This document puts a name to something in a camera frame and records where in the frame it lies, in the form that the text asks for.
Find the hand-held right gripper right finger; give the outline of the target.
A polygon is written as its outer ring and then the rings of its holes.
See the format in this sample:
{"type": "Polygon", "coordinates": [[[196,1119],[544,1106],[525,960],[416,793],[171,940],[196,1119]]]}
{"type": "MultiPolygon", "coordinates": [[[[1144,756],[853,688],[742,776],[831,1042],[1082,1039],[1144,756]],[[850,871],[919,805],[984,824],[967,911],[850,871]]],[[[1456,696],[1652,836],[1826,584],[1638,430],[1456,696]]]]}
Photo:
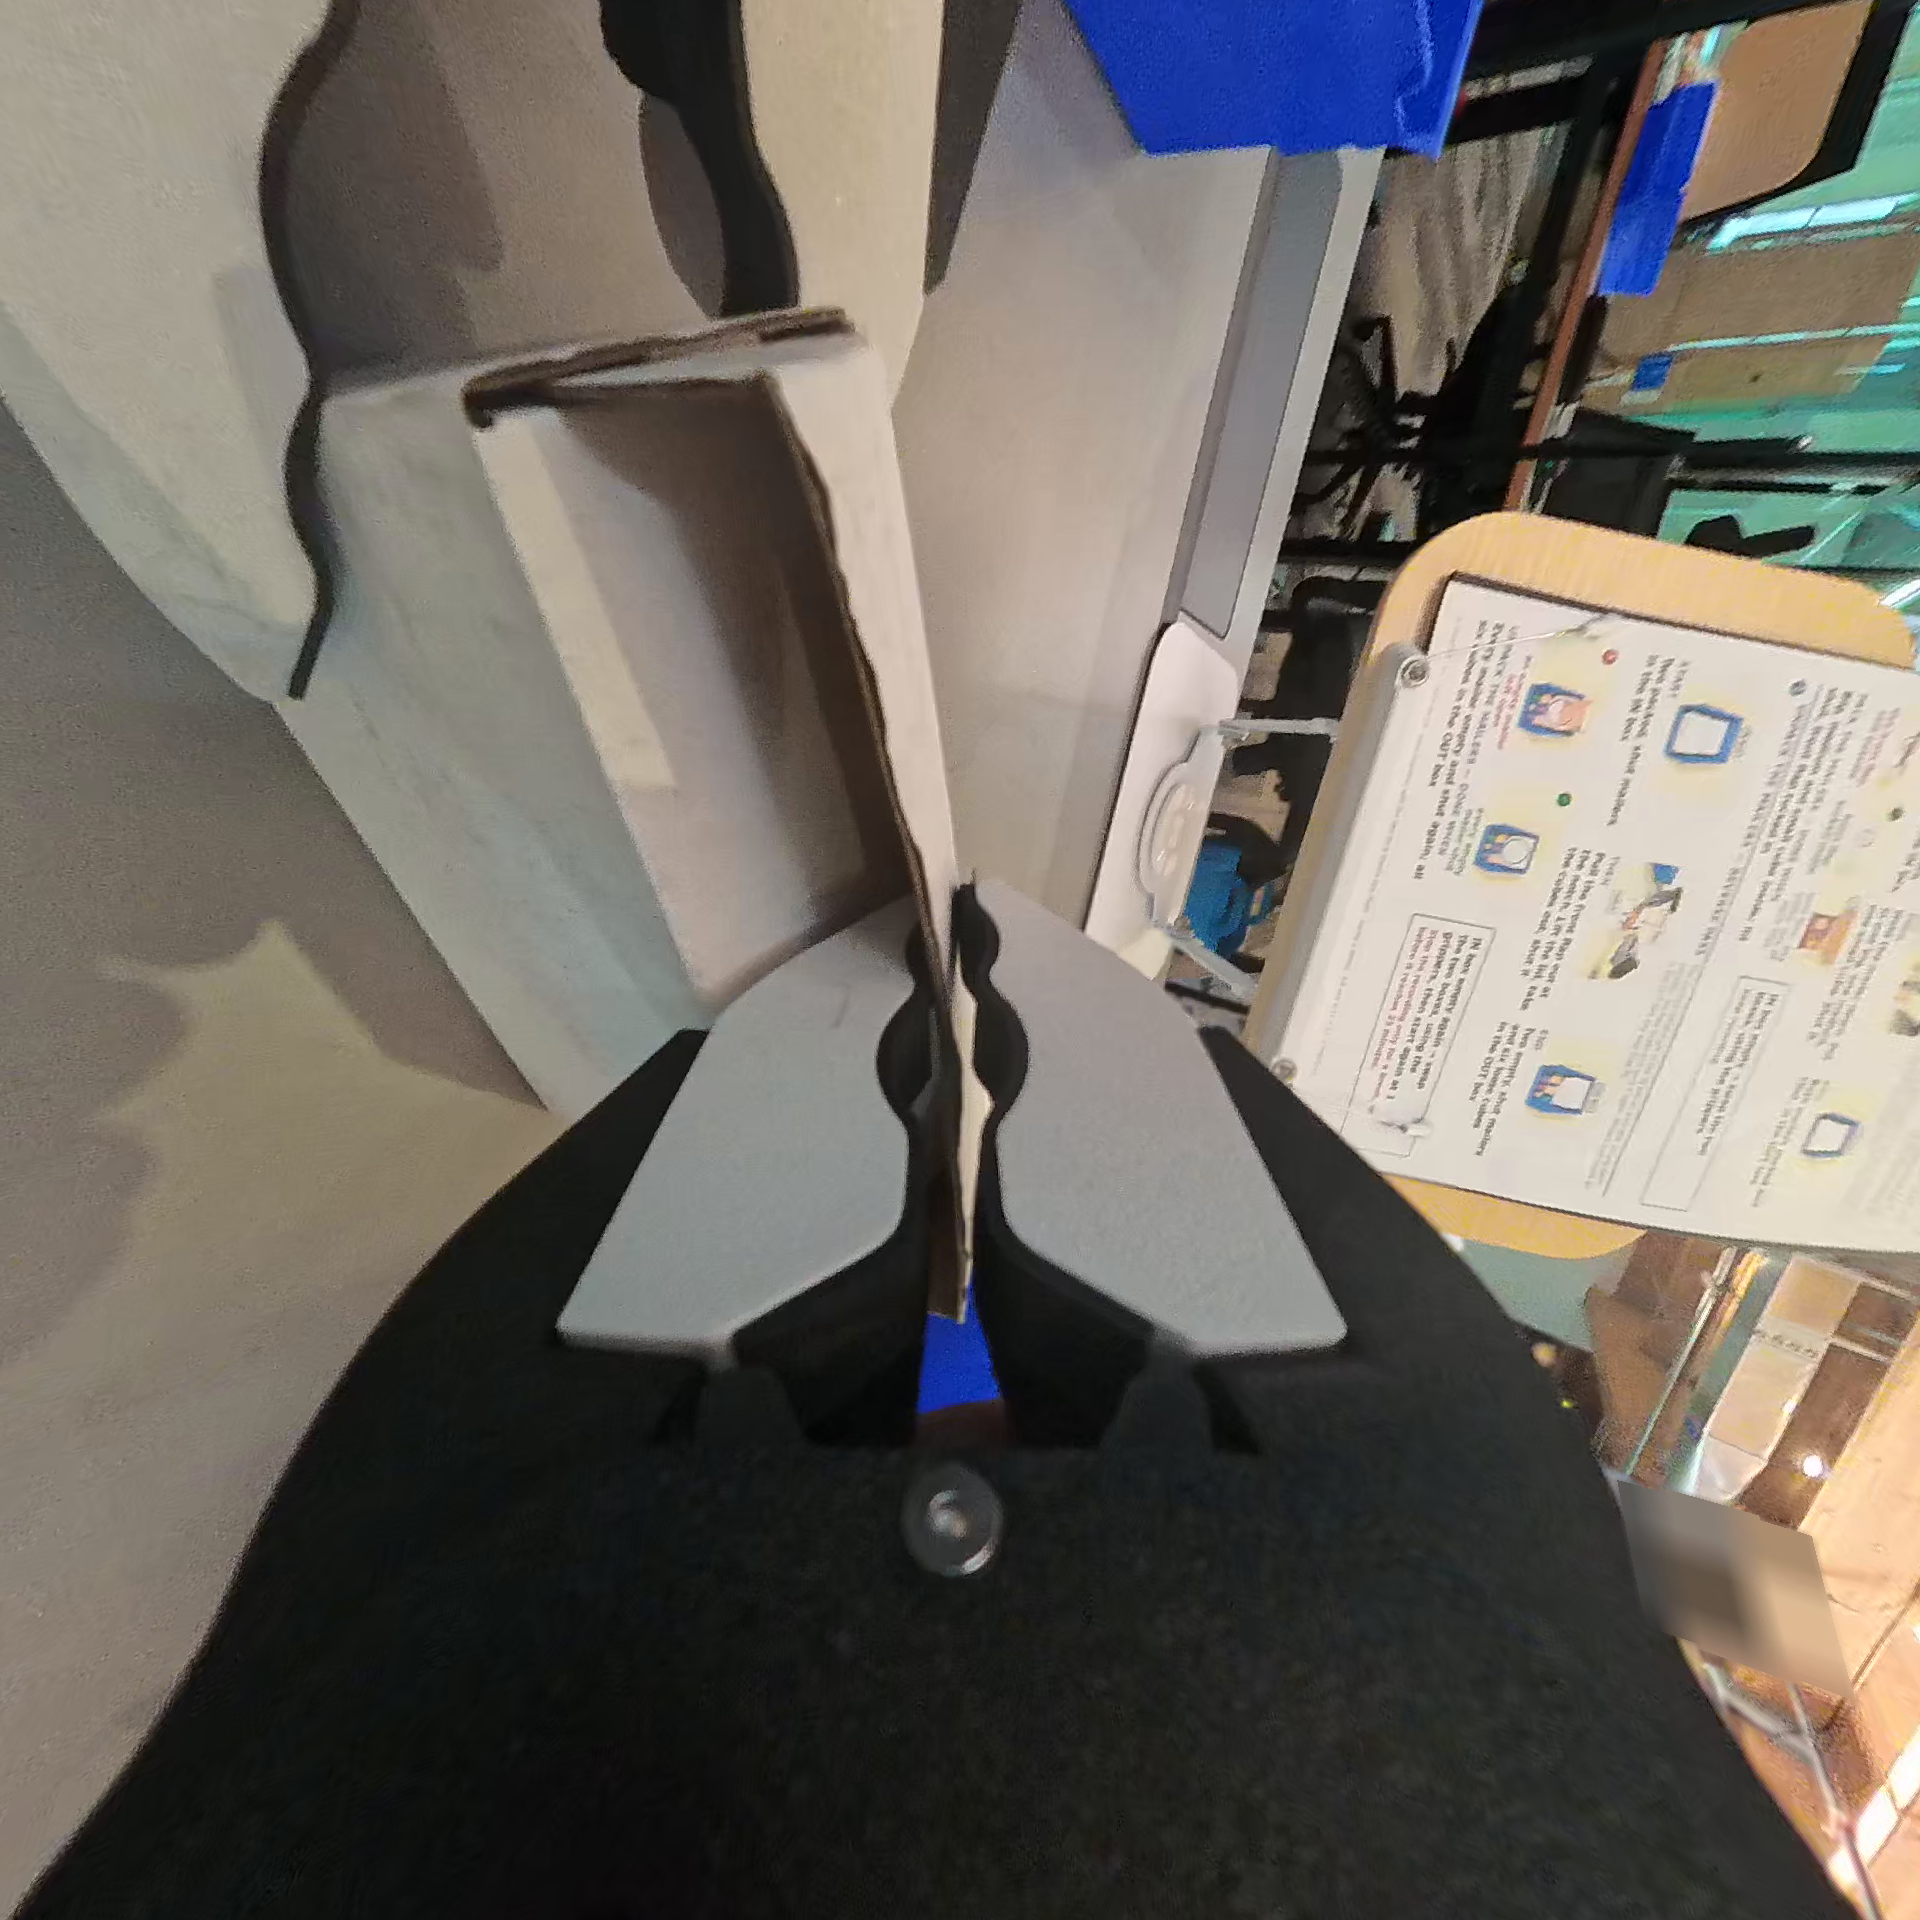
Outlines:
{"type": "Polygon", "coordinates": [[[1138,1380],[1335,1355],[1347,1322],[1202,1031],[1000,880],[954,903],[985,1098],[972,1305],[1019,1447],[1091,1450],[1138,1380]]]}

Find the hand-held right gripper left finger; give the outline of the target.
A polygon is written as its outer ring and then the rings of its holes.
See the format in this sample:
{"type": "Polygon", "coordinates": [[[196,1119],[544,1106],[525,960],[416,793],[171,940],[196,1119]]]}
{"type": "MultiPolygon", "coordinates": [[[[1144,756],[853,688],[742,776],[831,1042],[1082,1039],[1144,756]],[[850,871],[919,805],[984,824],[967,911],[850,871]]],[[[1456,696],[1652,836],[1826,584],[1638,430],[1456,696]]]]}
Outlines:
{"type": "Polygon", "coordinates": [[[934,1032],[910,900],[738,996],[641,1148],[558,1338],[764,1373],[816,1442],[905,1442],[929,1315],[934,1032]]]}

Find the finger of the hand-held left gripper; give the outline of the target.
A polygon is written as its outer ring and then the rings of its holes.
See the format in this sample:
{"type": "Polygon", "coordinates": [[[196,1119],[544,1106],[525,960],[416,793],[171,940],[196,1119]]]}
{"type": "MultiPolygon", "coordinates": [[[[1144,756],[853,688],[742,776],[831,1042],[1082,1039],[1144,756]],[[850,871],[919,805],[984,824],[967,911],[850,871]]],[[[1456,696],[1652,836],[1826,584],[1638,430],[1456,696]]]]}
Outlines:
{"type": "Polygon", "coordinates": [[[4,407],[131,586],[296,702],[335,606],[291,162],[355,4],[2,6],[4,407]]]}
{"type": "Polygon", "coordinates": [[[899,393],[1019,2],[601,2],[665,263],[708,323],[842,314],[899,393]]]}

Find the white cardboard box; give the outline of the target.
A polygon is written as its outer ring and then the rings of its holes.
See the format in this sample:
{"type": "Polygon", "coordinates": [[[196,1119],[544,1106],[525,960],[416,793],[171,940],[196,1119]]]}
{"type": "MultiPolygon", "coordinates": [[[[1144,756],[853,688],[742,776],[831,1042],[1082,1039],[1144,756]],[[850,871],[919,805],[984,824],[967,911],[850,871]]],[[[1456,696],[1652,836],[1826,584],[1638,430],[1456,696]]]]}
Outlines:
{"type": "Polygon", "coordinates": [[[282,717],[547,1112],[899,900],[952,1045],[894,384],[842,311],[353,381],[316,481],[282,717]]]}

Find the white stand base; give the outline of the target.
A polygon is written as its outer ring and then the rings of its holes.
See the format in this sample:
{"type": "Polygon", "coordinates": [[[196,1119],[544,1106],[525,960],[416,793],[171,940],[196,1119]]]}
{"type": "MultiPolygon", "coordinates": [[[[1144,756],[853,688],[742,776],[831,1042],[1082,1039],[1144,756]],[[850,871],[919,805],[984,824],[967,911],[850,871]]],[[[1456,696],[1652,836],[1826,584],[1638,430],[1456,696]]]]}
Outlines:
{"type": "Polygon", "coordinates": [[[1082,922],[1149,980],[1173,957],[1237,696],[1239,678],[1211,640],[1172,622],[1148,662],[1082,922]]]}

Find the blue panel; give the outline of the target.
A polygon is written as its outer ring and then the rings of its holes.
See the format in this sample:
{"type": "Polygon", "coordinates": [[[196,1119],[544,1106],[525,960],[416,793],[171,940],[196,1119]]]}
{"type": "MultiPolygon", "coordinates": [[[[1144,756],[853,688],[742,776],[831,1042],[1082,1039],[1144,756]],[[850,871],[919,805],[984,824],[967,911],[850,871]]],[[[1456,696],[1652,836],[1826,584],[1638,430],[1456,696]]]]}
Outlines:
{"type": "Polygon", "coordinates": [[[1648,299],[1658,291],[1716,98],[1718,83],[1696,81],[1670,91],[1645,110],[1603,237],[1595,297],[1648,299]]]}

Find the silver ventilation duct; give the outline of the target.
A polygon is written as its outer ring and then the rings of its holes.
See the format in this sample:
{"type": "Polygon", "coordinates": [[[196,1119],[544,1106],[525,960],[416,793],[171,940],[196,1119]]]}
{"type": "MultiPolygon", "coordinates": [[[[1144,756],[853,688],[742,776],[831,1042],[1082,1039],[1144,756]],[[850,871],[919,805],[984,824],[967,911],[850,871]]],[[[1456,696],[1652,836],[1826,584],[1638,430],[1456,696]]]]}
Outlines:
{"type": "Polygon", "coordinates": [[[1648,1235],[1585,1319],[1616,1472],[1802,1524],[1915,1346],[1915,1256],[1648,1235]]]}

